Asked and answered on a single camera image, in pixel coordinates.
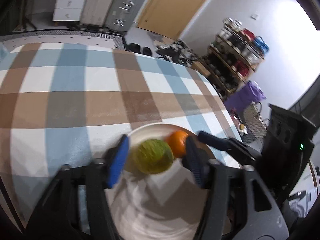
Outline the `orange mandarin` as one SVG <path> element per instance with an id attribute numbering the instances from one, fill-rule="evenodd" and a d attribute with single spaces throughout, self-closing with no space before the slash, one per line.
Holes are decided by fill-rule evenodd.
<path id="1" fill-rule="evenodd" d="M 175 131 L 165 140 L 170 146 L 175 158 L 182 159 L 185 154 L 185 141 L 189 135 L 184 131 Z"/>

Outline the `green wrinkled citrus fruit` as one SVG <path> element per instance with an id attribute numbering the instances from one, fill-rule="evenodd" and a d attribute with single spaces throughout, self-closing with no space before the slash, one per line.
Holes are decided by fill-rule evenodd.
<path id="1" fill-rule="evenodd" d="M 142 142 L 132 153 L 138 170 L 144 174 L 159 174 L 168 170 L 174 155 L 170 146 L 163 140 L 149 139 Z"/>

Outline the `woven basket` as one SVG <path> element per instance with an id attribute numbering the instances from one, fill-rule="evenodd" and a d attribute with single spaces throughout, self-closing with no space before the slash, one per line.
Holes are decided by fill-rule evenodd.
<path id="1" fill-rule="evenodd" d="M 252 102 L 243 111 L 243 116 L 247 127 L 258 140 L 263 139 L 267 134 L 267 126 L 261 117 L 261 110 L 261 102 Z"/>

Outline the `purple bag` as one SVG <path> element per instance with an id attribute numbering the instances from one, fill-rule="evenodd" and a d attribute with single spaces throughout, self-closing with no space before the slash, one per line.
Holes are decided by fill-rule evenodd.
<path id="1" fill-rule="evenodd" d="M 252 102 L 262 102 L 266 96 L 256 82 L 248 81 L 240 90 L 224 101 L 227 111 L 243 112 Z"/>

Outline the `cream round plate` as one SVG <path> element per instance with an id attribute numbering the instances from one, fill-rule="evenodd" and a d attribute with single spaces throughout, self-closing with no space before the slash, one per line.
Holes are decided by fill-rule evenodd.
<path id="1" fill-rule="evenodd" d="M 119 183 L 107 191 L 123 239 L 193 239 L 207 191 L 176 159 L 167 171 L 144 175 L 127 160 Z"/>

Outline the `cardboard box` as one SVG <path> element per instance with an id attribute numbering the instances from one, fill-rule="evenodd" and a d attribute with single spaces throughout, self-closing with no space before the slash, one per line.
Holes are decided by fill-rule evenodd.
<path id="1" fill-rule="evenodd" d="M 211 75 L 210 71 L 199 61 L 193 62 L 193 64 L 191 65 L 191 68 L 193 70 L 198 71 L 204 77 L 208 77 Z"/>

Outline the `wooden shoe rack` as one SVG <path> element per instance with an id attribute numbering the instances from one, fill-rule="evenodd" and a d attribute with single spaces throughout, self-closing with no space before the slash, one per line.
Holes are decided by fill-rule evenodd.
<path id="1" fill-rule="evenodd" d="M 239 20 L 225 18 L 223 27 L 201 57 L 213 85 L 225 101 L 245 85 L 264 61 L 269 47 L 261 36 L 242 27 Z"/>

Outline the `pile of shoes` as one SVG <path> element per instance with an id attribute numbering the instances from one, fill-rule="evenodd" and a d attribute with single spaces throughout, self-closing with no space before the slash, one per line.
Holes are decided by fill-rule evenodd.
<path id="1" fill-rule="evenodd" d="M 183 41 L 176 40 L 171 44 L 160 44 L 156 46 L 158 59 L 170 61 L 185 67 L 199 60 L 199 57 Z"/>

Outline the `plaid checkered tablecloth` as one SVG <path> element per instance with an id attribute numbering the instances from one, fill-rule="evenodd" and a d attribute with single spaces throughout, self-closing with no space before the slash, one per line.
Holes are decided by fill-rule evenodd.
<path id="1" fill-rule="evenodd" d="M 23 223 L 63 164 L 153 122 L 238 138 L 199 72 L 123 50 L 30 43 L 1 60 L 1 178 Z"/>

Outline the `black slippers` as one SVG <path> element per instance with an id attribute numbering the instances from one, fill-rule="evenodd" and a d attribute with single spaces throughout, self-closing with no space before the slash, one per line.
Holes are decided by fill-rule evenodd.
<path id="1" fill-rule="evenodd" d="M 129 51 L 133 53 L 143 54 L 146 56 L 152 56 L 152 51 L 149 47 L 141 47 L 139 44 L 131 43 L 128 46 Z"/>

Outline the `wooden door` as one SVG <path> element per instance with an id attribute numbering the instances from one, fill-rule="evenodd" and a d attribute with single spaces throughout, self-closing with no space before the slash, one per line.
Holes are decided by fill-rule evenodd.
<path id="1" fill-rule="evenodd" d="M 148 0 L 137 27 L 177 39 L 206 0 Z"/>

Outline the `silver suitcase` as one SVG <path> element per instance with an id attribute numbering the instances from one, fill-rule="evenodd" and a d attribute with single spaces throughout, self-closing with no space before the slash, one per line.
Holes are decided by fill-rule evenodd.
<path id="1" fill-rule="evenodd" d="M 129 31 L 145 0 L 113 0 L 104 26 L 118 33 Z"/>

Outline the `beige suitcase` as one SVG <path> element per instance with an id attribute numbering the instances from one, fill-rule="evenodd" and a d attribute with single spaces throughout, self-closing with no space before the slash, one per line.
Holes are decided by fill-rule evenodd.
<path id="1" fill-rule="evenodd" d="M 86 0 L 80 24 L 102 27 L 113 0 Z"/>

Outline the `white drawer desk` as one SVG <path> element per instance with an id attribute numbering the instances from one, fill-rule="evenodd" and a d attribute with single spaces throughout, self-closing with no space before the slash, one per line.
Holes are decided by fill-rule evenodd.
<path id="1" fill-rule="evenodd" d="M 79 22 L 86 0 L 56 0 L 53 21 Z"/>

